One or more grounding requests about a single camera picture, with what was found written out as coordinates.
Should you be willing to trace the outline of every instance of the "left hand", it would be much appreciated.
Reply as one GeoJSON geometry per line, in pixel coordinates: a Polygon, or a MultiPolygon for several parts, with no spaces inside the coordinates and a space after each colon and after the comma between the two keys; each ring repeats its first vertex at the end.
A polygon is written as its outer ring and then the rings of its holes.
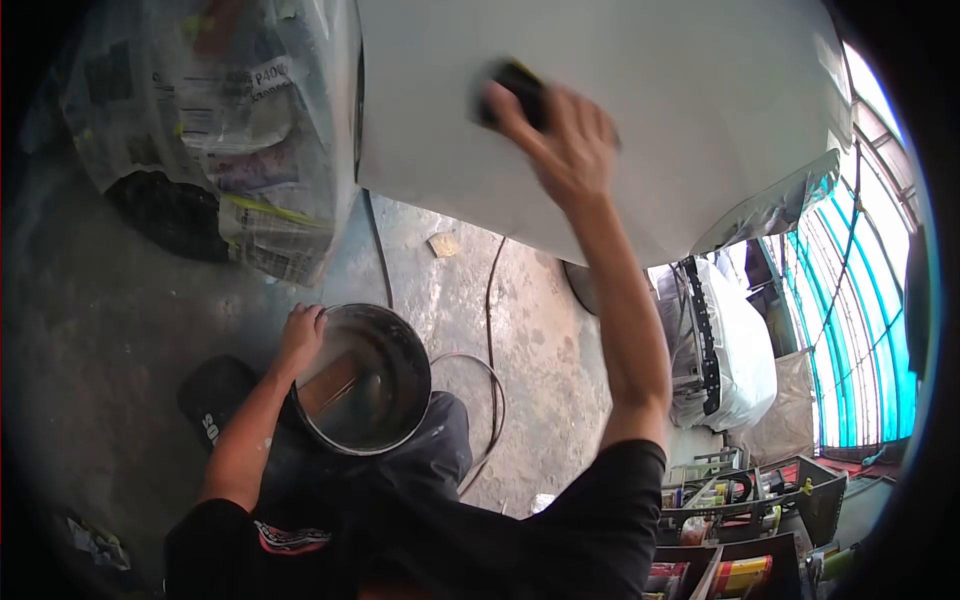
{"type": "Polygon", "coordinates": [[[271,371],[282,379],[293,382],[313,362],[324,344],[326,315],[320,304],[309,307],[298,302],[287,317],[280,338],[280,352],[274,359],[271,371]]]}

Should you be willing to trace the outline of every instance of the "knee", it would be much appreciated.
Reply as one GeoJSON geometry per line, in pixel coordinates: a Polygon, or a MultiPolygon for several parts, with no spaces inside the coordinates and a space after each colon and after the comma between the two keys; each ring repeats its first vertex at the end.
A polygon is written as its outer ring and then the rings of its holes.
{"type": "Polygon", "coordinates": [[[431,392],[430,409],[454,415],[458,413],[465,415],[467,413],[467,406],[464,402],[450,392],[431,392]]]}

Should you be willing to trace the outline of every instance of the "newspaper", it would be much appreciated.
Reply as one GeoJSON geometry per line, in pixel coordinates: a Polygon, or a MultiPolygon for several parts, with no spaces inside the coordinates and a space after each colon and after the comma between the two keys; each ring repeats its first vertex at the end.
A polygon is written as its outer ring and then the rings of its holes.
{"type": "Polygon", "coordinates": [[[354,0],[109,0],[60,104],[101,192],[136,171],[218,196],[231,258],[316,285],[354,182],[354,0]]]}

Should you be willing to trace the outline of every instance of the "black t-shirt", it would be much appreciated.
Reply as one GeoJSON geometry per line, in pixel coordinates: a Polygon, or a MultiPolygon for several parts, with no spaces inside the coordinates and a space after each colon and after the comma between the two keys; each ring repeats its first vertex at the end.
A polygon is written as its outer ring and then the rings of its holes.
{"type": "Polygon", "coordinates": [[[166,590],[174,599],[355,598],[361,579],[394,569],[436,597],[637,598],[664,468],[652,442],[614,444],[523,520],[411,494],[383,467],[252,515],[207,500],[166,539],[166,590]]]}

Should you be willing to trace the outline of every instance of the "sanding block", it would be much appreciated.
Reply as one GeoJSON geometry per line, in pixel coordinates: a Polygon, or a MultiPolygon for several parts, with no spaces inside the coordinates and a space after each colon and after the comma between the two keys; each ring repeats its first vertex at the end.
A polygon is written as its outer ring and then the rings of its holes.
{"type": "MultiPolygon", "coordinates": [[[[519,100],[520,108],[531,127],[541,133],[549,133],[546,118],[547,85],[522,62],[512,57],[492,62],[481,74],[476,104],[476,120],[492,130],[498,129],[496,113],[487,101],[485,84],[495,81],[509,89],[519,100]]],[[[620,150],[620,135],[616,131],[616,149],[620,150]]]]}

